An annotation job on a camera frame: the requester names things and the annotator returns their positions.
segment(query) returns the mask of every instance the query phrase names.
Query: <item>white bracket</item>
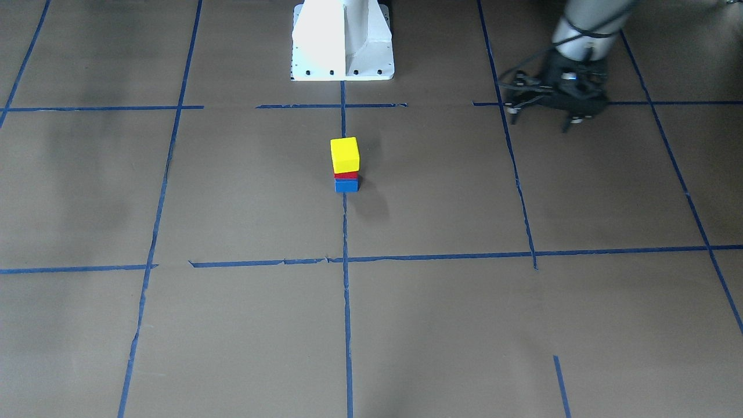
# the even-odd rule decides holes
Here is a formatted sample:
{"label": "white bracket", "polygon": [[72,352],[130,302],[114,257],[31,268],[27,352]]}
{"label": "white bracket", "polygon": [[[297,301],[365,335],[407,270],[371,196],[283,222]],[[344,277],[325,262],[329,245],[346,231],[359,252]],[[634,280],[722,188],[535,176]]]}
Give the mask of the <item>white bracket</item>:
{"label": "white bracket", "polygon": [[305,0],[294,8],[291,79],[391,79],[389,28],[389,10],[377,0]]}

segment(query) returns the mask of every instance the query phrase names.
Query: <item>yellow block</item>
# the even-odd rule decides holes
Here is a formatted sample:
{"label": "yellow block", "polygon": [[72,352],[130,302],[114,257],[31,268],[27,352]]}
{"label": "yellow block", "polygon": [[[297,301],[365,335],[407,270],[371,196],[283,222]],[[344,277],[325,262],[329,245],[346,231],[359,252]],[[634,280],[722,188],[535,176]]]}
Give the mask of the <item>yellow block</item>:
{"label": "yellow block", "polygon": [[331,139],[330,154],[333,158],[334,174],[359,170],[360,157],[356,137]]}

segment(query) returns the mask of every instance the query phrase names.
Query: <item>blue block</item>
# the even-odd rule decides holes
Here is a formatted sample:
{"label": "blue block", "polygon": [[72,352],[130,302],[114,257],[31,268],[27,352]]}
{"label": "blue block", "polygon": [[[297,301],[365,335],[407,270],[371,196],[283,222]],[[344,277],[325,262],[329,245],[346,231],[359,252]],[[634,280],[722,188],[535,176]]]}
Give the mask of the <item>blue block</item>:
{"label": "blue block", "polygon": [[338,193],[353,193],[359,191],[358,179],[335,179],[335,191]]}

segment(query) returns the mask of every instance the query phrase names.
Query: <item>block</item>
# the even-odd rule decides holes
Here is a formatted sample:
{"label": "block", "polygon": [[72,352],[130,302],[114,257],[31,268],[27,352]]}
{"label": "block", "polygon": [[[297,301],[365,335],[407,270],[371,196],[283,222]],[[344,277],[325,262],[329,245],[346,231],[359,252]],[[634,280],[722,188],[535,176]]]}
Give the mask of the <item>block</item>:
{"label": "block", "polygon": [[338,193],[353,193],[359,191],[358,180],[336,179],[335,191]]}
{"label": "block", "polygon": [[333,173],[350,173],[359,170],[359,146],[356,137],[330,140],[330,154],[333,158]]}
{"label": "block", "polygon": [[333,177],[336,179],[350,179],[355,180],[359,178],[359,172],[358,171],[351,171],[350,173],[336,173],[333,174]]}

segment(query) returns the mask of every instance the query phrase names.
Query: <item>cable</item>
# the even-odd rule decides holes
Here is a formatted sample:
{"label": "cable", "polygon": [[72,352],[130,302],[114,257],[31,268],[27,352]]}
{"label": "cable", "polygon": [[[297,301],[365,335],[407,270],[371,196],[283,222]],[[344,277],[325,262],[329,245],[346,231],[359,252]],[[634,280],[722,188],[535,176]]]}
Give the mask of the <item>cable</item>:
{"label": "cable", "polygon": [[[632,8],[635,7],[637,5],[637,3],[639,3],[639,2],[640,2],[640,0],[634,0],[632,3],[626,5],[622,10],[617,11],[615,14],[611,15],[611,17],[607,18],[606,20],[604,20],[603,22],[599,23],[598,25],[595,25],[594,27],[586,30],[585,32],[587,32],[587,33],[595,32],[596,30],[599,30],[599,29],[603,28],[604,26],[611,24],[615,20],[621,19],[622,16],[624,16],[627,13],[629,13],[630,11],[632,11]],[[554,50],[555,48],[559,47],[560,45],[566,44],[568,42],[573,42],[574,40],[583,38],[584,36],[586,36],[586,35],[583,34],[583,33],[579,33],[576,36],[571,36],[570,38],[563,39],[560,42],[555,42],[552,45],[550,45],[549,47],[547,47],[545,49],[542,49],[541,51],[538,51],[535,54],[530,55],[526,60],[521,61],[520,63],[518,63],[514,67],[509,68],[508,70],[506,70],[506,72],[500,74],[500,76],[498,78],[505,77],[507,74],[510,74],[510,73],[518,70],[519,68],[523,67],[524,65],[527,65],[529,62],[532,62],[532,61],[536,60],[537,58],[539,58],[542,55],[544,55],[544,54],[546,54],[546,53]],[[506,89],[510,89],[510,88],[513,87],[512,85],[510,85],[510,84],[504,84],[501,81],[498,81],[498,85],[501,86],[501,87],[505,87]]]}

